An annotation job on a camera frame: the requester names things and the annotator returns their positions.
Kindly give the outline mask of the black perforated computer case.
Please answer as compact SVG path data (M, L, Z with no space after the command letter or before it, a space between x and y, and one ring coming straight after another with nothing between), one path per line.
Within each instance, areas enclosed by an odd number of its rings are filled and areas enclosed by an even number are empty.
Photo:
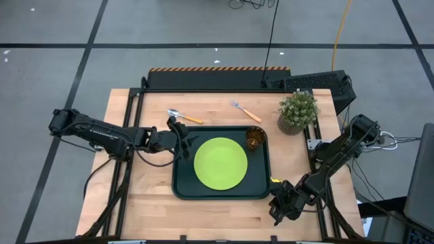
M352 80L343 70L312 73L282 78L268 78L261 82L261 88L281 89L292 92L296 89L328 89L332 94L336 114L339 115L356 99Z

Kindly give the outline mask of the black aluminium table frame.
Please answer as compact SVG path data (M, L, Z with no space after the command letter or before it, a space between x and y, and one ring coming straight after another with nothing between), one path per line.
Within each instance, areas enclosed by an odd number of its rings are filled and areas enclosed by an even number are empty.
M97 89L74 108L96 119L122 125L129 89ZM333 140L340 135L332 95L314 89L320 107L321 137ZM167 129L167 109L174 108L202 119L203 125L258 125L269 137L271 176L295 184L309 171L304 135L287 136L277 128L278 105L289 94L228 90L205 92L149 92L144 95L140 126ZM231 106L230 99L262 119L255 123ZM110 162L90 181L76 230L82 235L97 220L108 201L115 164ZM122 239L187 241L319 241L318 215L302 213L295 221L285 219L273 226L268 202L259 200L185 201L172 192L172 166L156 168L135 158L127 195ZM364 236L349 168L344 166L331 179L334 201L346 221Z

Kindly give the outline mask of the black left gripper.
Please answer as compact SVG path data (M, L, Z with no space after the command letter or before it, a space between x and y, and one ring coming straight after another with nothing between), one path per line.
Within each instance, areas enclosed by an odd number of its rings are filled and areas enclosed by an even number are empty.
M189 134L186 125L177 121L175 116L169 116L168 127L176 136L178 152L182 153L184 159L189 160L192 156L191 147L199 136L186 137Z

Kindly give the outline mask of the small plant in striped pot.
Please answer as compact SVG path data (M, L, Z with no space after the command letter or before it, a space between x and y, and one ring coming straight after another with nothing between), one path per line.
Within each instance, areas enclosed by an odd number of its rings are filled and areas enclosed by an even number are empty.
M281 132L289 136L299 134L312 124L319 114L317 100L308 91L300 89L285 97L279 105L277 126Z

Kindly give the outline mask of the lime green round plate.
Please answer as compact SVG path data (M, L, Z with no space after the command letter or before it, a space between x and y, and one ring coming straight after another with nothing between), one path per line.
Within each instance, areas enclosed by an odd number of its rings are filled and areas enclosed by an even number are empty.
M229 190L245 178L248 158L236 141L212 138L197 149L193 167L203 185L212 190Z

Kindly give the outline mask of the fork with orange handle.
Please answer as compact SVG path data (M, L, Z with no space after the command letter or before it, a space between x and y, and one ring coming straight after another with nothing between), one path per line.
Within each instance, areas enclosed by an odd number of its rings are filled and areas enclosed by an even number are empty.
M262 119L260 117L257 117L255 114L251 113L250 111L244 109L238 102L236 102L234 99L230 99L229 102L235 107L240 110L242 110L246 115L248 115L250 118L255 120L257 123L261 123Z

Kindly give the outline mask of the black box with hazard stripe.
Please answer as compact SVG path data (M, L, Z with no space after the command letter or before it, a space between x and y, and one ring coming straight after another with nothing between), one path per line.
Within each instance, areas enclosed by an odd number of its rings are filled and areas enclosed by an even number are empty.
M202 66L152 68L141 85L151 89L262 89L268 80L291 75L287 66Z

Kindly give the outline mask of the amber faceted glass cup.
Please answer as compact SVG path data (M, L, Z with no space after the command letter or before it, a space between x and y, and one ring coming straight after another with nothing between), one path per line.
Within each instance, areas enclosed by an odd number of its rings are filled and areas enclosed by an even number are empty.
M253 126L246 131L245 137L247 141L247 149L255 151L264 143L267 135L261 127Z

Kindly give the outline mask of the dark green plastic tray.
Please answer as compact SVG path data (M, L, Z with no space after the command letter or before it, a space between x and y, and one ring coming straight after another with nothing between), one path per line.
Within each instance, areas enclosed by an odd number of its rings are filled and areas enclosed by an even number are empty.
M262 199L269 194L271 169L268 138L255 151L247 149L246 131L253 125L238 126L188 126L189 136L199 136L191 147L189 160L179 157L173 163L172 191L184 200L235 200ZM229 138L241 145L248 158L245 178L229 190L212 190L197 178L193 163L197 149L212 138Z

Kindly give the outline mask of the spoon with orange handle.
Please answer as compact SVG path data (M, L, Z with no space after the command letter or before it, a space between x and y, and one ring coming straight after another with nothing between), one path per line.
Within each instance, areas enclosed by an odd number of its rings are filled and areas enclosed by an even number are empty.
M183 119L186 119L186 120L192 121L192 122L197 123L197 124L203 124L203 121L202 121L201 119L196 119L196 118L193 118L193 117L190 117L190 116L184 115L184 114L180 113L178 110L175 110L175 109L171 109L171 108L170 108L170 109L167 110L167 113L168 113L170 116L181 117L181 118L183 118Z

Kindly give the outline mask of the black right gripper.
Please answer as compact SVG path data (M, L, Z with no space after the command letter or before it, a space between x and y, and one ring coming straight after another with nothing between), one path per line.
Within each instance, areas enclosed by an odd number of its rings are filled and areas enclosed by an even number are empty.
M290 210L290 190L292 184L290 182L275 183L275 190L270 190L270 195L273 197L269 202L269 206L273 209L274 226L282 222Z

